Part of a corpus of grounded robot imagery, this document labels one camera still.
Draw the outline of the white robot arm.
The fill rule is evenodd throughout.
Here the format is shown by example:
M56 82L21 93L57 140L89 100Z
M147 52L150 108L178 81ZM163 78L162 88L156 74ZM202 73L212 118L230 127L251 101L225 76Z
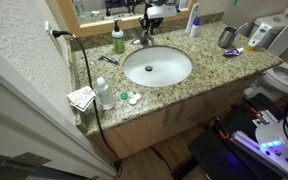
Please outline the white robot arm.
M288 13L258 18L248 46L261 46L276 56L281 55L288 48ZM246 90L249 97L257 93L262 93L271 100L288 94L288 63L266 70ZM288 176L288 114L278 120L269 111L263 111L255 120L255 125L254 138L237 131L232 134L231 140L249 154Z

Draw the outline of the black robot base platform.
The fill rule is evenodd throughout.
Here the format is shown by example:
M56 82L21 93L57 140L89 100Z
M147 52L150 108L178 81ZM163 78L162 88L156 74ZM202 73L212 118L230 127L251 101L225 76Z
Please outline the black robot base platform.
M288 114L288 102L278 107L263 95L246 99L228 118L217 120L212 128L189 144L193 157L211 180L288 180L286 173L249 154L231 140L237 131L254 138L255 120L263 111L269 111L280 120Z

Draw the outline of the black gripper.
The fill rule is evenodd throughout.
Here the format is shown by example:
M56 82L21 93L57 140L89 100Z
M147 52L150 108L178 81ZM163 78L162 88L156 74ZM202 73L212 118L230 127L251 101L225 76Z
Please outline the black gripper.
M150 4L145 4L144 15L138 19L144 35L153 35L154 29L159 27L162 22L163 18L153 18L149 19L147 15L147 9L150 7Z

